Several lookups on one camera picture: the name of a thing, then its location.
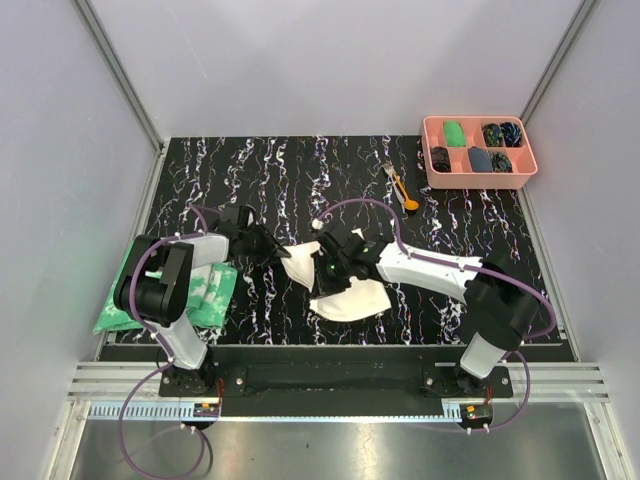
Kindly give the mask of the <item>white cloth napkin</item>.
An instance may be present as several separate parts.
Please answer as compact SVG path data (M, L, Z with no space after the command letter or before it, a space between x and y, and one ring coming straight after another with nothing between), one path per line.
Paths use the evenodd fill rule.
M383 284L360 280L337 265L318 241L287 246L288 258L281 258L287 276L310 293L309 308L320 317L351 323L391 308Z

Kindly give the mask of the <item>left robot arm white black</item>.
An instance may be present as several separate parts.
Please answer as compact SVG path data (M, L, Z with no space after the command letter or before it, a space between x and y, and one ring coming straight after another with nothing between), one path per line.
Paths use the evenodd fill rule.
M196 396L214 388L216 372L205 365L208 347L187 317L191 273L237 257L270 265L291 254L253 208L227 207L194 233L137 236L115 284L115 307L155 337L169 365L183 370L181 384Z

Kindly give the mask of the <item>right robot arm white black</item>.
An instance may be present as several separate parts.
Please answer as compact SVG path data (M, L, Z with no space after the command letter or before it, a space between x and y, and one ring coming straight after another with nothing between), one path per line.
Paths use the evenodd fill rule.
M351 280L406 284L451 297L471 315L471 333L454 384L466 396L476 396L490 383L494 365L519 349L538 315L541 301L522 282L508 276L496 261L428 252L379 237L365 240L356 233L323 229L313 253L312 294L341 294Z

